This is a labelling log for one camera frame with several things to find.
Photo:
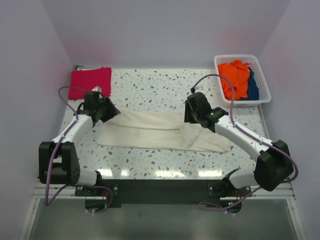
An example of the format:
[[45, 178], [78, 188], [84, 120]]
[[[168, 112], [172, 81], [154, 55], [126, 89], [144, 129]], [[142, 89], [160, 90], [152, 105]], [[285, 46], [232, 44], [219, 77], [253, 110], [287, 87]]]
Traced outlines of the cream white t-shirt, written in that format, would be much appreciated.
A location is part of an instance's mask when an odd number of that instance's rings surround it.
[[119, 107], [120, 114], [102, 125], [98, 144], [109, 147], [224, 153], [225, 137], [198, 123], [185, 123], [178, 111], [134, 111]]

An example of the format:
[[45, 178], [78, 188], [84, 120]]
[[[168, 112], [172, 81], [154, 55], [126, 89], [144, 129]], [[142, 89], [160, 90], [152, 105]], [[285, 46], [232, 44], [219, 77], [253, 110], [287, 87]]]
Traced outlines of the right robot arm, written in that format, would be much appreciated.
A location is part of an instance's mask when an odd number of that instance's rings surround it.
[[184, 121], [200, 124], [203, 128], [227, 138], [245, 151], [255, 161], [254, 167], [234, 169], [223, 178], [223, 192], [235, 196], [241, 188], [259, 186], [273, 191], [279, 184], [288, 181], [296, 170], [288, 145], [262, 137], [233, 119], [231, 111], [212, 108], [205, 95], [196, 92], [185, 101]]

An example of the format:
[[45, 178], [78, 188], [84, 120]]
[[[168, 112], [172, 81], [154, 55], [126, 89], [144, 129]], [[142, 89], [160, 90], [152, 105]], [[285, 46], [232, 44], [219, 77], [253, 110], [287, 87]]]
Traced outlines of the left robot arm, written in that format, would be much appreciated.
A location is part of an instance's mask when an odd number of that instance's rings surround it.
[[73, 118], [62, 133], [39, 145], [38, 178], [42, 184], [86, 186], [88, 193], [99, 196], [104, 190], [102, 176], [96, 170], [81, 170], [76, 147], [99, 121], [105, 123], [120, 111], [98, 91], [85, 92], [84, 102], [72, 111]]

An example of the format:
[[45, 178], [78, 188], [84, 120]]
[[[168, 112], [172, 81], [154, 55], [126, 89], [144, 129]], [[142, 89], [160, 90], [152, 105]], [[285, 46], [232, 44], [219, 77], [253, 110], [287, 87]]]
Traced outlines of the folded red t-shirt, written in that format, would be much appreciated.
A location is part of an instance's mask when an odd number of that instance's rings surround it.
[[101, 88], [104, 97], [111, 95], [112, 69], [101, 67], [90, 70], [74, 70], [71, 72], [70, 86], [91, 91], [95, 87]]

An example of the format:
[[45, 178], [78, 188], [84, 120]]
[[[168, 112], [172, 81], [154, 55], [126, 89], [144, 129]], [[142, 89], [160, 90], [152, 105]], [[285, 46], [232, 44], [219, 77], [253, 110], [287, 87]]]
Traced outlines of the white plastic laundry basket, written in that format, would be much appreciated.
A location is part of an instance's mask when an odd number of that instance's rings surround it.
[[[253, 107], [260, 105], [262, 103], [268, 103], [271, 101], [271, 93], [269, 91], [269, 87], [267, 81], [265, 79], [263, 70], [261, 65], [254, 55], [248, 54], [224, 54], [224, 55], [217, 55], [214, 57], [214, 66], [216, 70], [216, 74], [219, 75], [218, 65], [223, 63], [231, 63], [235, 60], [241, 60], [243, 64], [249, 61], [252, 62], [252, 66], [249, 66], [251, 70], [254, 72], [254, 79], [256, 84], [259, 88], [259, 100], [234, 100], [233, 106], [234, 107]], [[218, 78], [218, 84], [222, 96], [223, 105], [226, 107], [231, 106], [231, 99], [232, 99], [232, 91], [234, 91], [232, 84], [229, 82], [227, 78], [220, 75]]]

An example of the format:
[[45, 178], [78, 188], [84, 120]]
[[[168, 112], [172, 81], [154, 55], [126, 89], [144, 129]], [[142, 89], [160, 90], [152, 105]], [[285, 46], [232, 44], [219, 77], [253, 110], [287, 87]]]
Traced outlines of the orange t-shirt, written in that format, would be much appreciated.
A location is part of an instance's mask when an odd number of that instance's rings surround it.
[[232, 84], [235, 101], [248, 97], [249, 66], [243, 64], [240, 59], [236, 59], [230, 63], [219, 64], [218, 72]]

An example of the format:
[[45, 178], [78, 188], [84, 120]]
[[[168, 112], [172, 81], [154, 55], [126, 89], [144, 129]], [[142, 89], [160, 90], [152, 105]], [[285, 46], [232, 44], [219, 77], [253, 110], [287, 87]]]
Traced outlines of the blue t-shirt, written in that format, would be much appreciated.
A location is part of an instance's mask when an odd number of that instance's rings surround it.
[[254, 78], [254, 72], [252, 71], [251, 68], [249, 70], [249, 78], [247, 80], [247, 97], [246, 98], [241, 98], [242, 101], [257, 101], [260, 99], [260, 91], [257, 86], [257, 83]]

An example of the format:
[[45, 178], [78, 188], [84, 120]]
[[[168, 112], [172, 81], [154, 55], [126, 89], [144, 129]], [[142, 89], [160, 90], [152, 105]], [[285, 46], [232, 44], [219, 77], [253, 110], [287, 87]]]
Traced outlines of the pink garment in basket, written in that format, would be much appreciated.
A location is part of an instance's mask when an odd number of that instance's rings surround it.
[[252, 66], [253, 63], [252, 63], [251, 61], [246, 61], [246, 62], [245, 62], [245, 65], [246, 65], [246, 66]]

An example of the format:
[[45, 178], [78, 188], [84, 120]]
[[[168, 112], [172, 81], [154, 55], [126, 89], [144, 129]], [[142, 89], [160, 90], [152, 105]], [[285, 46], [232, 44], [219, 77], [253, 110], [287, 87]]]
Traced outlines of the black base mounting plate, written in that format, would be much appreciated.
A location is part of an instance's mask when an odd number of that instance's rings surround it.
[[103, 179], [105, 189], [92, 186], [77, 187], [75, 196], [85, 197], [86, 201], [101, 201], [107, 196], [112, 200], [111, 207], [124, 204], [152, 205], [197, 205], [200, 202], [219, 204], [221, 198], [236, 198], [251, 192], [249, 186], [240, 189], [227, 186], [223, 180], [183, 180], [183, 179]]

